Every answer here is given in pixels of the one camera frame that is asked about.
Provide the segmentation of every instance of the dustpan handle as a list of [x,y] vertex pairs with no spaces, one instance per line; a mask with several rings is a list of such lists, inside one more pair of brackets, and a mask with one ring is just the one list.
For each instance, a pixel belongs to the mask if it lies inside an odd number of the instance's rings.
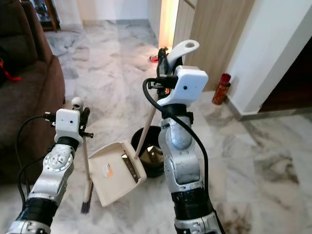
[[[155,101],[157,101],[157,100],[158,100],[158,95],[155,94],[155,96],[154,96],[153,99],[154,99]],[[147,132],[148,132],[148,130],[150,129],[150,126],[151,126],[153,117],[154,117],[154,115],[155,115],[155,111],[156,111],[156,108],[155,108],[154,106],[151,106],[150,111],[149,111],[149,115],[148,115],[148,117],[147,117],[147,120],[146,120],[145,125],[144,125],[144,128],[143,128],[143,132],[142,132],[140,141],[138,142],[138,145],[137,145],[136,154],[135,154],[134,159],[137,159],[137,158],[138,158],[138,155],[140,154],[140,151],[141,151],[141,149],[142,149],[142,146],[143,146],[144,140],[145,140],[145,138],[146,138]]]

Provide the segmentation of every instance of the brown sofa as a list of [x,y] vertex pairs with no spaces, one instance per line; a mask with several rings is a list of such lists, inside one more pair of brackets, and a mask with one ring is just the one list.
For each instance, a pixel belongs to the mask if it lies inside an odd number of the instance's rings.
[[[14,143],[20,126],[30,117],[62,107],[64,78],[28,1],[0,1],[0,57],[12,76],[22,77],[0,86],[0,184],[4,184],[17,181],[20,167]],[[22,162],[45,155],[54,135],[54,128],[44,119],[29,123],[20,138]],[[27,170],[29,180],[34,182],[41,170],[42,162],[32,165]]]

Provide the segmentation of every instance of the white handle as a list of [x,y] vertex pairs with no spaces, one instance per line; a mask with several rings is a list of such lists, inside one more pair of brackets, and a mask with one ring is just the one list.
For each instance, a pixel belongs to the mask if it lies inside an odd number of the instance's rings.
[[196,50],[198,47],[199,43],[196,40],[184,40],[180,42],[178,45],[176,45],[167,56],[167,61],[169,64],[169,72],[172,71],[173,66],[176,63],[176,60],[179,57]]

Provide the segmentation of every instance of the sofa cushion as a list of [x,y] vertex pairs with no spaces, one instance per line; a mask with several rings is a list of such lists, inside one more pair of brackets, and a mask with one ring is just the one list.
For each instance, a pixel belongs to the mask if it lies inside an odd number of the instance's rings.
[[34,39],[19,0],[0,1],[0,58],[9,72],[37,60]]
[[15,143],[22,123],[35,114],[46,73],[47,65],[37,61],[14,74],[21,81],[0,87],[0,151]]

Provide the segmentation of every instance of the sticker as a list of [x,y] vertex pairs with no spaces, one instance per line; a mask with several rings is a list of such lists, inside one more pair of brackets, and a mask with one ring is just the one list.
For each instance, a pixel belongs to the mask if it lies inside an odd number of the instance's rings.
[[113,168],[108,163],[102,168],[103,176],[109,178],[113,176]]

